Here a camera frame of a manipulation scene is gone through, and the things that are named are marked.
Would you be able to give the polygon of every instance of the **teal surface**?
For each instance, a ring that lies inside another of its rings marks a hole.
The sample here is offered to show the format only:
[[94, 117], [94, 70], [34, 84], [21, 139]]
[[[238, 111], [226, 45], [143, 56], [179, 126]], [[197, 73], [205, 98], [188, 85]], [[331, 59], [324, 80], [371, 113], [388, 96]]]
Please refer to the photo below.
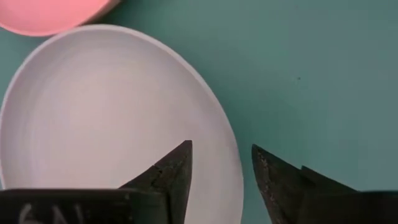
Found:
[[[252, 143], [357, 189], [398, 189], [397, 12], [388, 0], [126, 0], [104, 22], [161, 40], [207, 81], [239, 144], [242, 223], [260, 224]], [[0, 93], [42, 41], [0, 30]]]

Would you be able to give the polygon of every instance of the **pointed black tool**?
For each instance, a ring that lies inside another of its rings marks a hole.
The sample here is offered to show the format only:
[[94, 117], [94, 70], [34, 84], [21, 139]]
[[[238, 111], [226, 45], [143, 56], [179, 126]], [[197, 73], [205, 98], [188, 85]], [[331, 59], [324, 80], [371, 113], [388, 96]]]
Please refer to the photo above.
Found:
[[0, 223], [183, 224], [192, 176], [192, 142], [113, 190], [0, 191]]
[[172, 224], [183, 224], [192, 175], [192, 141], [184, 141], [121, 189], [165, 192], [170, 200]]
[[259, 146], [252, 147], [256, 181], [273, 224], [295, 224], [304, 198], [355, 190], [307, 167], [298, 169]]

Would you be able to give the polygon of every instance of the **green tabletop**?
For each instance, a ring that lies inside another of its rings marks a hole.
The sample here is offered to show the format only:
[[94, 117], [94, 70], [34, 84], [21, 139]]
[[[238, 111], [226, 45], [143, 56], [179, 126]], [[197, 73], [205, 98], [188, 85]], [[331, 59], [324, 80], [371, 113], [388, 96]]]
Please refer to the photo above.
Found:
[[[244, 171], [243, 224], [269, 223], [251, 144], [357, 189], [398, 189], [398, 1], [125, 0], [103, 22], [190, 62], [223, 105]], [[44, 39], [0, 30], [0, 93]]]

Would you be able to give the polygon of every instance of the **pink bowl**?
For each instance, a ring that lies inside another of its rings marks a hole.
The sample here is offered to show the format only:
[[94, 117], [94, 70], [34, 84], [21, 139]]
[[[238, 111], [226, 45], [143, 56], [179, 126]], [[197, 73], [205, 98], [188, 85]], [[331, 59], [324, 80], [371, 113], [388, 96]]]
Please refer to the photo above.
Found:
[[120, 0], [0, 0], [0, 26], [17, 34], [58, 34], [92, 21]]

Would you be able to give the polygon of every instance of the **white plate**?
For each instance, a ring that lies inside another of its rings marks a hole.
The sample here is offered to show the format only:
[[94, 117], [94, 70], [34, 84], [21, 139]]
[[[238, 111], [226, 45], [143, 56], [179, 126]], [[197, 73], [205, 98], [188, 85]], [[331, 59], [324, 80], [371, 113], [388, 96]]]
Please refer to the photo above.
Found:
[[1, 109], [3, 187], [116, 188], [193, 141], [187, 224], [240, 223], [236, 141], [202, 77], [159, 41], [93, 25], [52, 37]]

